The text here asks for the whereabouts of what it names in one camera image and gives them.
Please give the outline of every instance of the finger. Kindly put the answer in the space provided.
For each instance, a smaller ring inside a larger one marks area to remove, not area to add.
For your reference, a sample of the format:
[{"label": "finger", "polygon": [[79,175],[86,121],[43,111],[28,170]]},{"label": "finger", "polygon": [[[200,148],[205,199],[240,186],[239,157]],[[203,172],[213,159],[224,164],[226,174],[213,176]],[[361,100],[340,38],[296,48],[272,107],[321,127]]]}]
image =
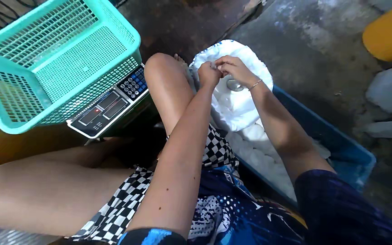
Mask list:
[{"label": "finger", "polygon": [[223,72],[221,72],[221,71],[218,70],[218,69],[216,69],[215,71],[216,71],[217,76],[218,76],[219,78],[223,78],[223,77],[224,77]]},{"label": "finger", "polygon": [[206,61],[202,65],[200,65],[200,68],[207,68],[211,67],[211,61]]},{"label": "finger", "polygon": [[236,60],[237,57],[232,57],[230,55],[225,55],[223,57],[220,57],[219,59],[217,59],[214,63],[216,65],[221,65],[221,64],[231,64],[231,65],[236,65]]},{"label": "finger", "polygon": [[224,64],[222,64],[222,65],[219,65],[218,67],[217,67],[217,69],[218,70],[220,70],[223,74],[225,74],[225,73],[231,73],[232,72],[232,70],[234,69],[234,65],[232,65],[232,64],[227,64],[227,63],[224,63]]}]

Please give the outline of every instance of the bracelet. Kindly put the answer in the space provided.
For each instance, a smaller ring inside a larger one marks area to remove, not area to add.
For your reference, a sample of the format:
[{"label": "bracelet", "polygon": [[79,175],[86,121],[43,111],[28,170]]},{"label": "bracelet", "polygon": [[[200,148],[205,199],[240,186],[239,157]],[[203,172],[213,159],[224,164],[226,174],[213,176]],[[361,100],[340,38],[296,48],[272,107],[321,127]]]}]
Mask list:
[{"label": "bracelet", "polygon": [[260,82],[262,82],[262,81],[263,81],[262,79],[258,80],[257,83],[255,83],[252,87],[248,88],[248,90],[250,91],[250,90],[253,89],[255,86],[257,86],[258,83],[260,83]]}]

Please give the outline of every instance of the black and white checkered fabric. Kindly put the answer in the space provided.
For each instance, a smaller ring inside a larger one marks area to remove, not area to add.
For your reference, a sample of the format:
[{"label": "black and white checkered fabric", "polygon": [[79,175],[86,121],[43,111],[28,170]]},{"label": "black and white checkered fabric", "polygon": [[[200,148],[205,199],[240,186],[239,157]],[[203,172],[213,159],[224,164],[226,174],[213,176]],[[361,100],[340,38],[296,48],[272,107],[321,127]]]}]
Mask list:
[{"label": "black and white checkered fabric", "polygon": [[[229,143],[211,125],[202,160],[203,168],[228,164],[230,167],[238,167],[239,163]],[[152,171],[138,167],[117,189],[110,201],[70,239],[74,242],[93,240],[116,244],[142,202],[153,176]]]}]

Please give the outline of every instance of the knee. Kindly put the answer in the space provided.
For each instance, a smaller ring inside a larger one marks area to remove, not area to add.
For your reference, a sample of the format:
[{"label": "knee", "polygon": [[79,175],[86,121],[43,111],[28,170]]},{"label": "knee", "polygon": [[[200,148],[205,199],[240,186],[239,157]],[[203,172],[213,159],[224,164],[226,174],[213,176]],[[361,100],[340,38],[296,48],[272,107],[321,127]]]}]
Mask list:
[{"label": "knee", "polygon": [[151,56],[146,62],[145,70],[146,69],[149,70],[150,67],[167,64],[167,62],[170,62],[170,59],[173,59],[173,57],[170,55],[163,54],[163,53],[156,53],[153,56]]}]

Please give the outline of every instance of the mesh basket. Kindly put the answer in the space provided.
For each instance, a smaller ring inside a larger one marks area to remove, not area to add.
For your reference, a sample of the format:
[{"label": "mesh basket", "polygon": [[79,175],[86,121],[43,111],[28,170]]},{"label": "mesh basket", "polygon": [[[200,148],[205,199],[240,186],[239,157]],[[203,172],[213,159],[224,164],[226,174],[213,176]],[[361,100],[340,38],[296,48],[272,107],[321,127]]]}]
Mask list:
[{"label": "mesh basket", "polygon": [[0,128],[64,122],[141,64],[108,0],[48,0],[0,31]]}]

